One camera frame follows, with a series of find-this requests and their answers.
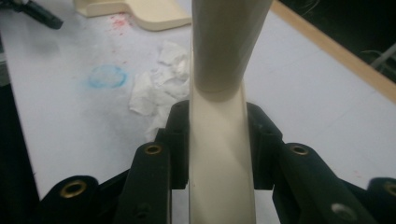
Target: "white workbench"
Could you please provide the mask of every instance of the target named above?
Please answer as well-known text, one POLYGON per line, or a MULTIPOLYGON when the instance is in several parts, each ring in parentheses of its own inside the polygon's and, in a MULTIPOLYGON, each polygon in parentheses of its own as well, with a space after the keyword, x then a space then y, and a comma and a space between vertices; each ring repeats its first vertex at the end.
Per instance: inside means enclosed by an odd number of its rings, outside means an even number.
MULTIPOLYGON (((128 15, 86 19, 72 1, 37 2, 64 20, 61 30, 1 11, 0 32, 43 197, 69 176, 104 182, 130 167, 149 126, 128 110, 134 76, 159 67, 164 40, 188 49, 191 27, 153 33, 128 15), (92 74, 104 68, 124 79, 115 88, 92 85, 92 74)), ((190 11, 189 0, 179 2, 190 11)), ((245 84, 247 100, 270 116, 285 142, 311 146, 339 177, 362 188, 375 176, 396 177, 396 105, 272 12, 245 84)), ((187 223, 187 191, 174 194, 174 223, 187 223)), ((278 222, 271 192, 257 192, 256 208, 258 223, 278 222)))

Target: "beige plastic bar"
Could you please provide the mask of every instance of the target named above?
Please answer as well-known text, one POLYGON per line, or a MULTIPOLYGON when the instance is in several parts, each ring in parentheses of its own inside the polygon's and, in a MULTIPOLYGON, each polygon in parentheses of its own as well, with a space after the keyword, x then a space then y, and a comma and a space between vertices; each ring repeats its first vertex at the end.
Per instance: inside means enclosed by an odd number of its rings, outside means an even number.
POLYGON ((272 0, 192 0, 195 82, 202 91, 237 87, 272 0))
POLYGON ((161 31, 191 23, 175 0, 74 0, 76 11, 86 17, 126 12, 137 24, 150 31, 161 31))
POLYGON ((192 0, 190 223, 256 223, 242 80, 271 5, 192 0))

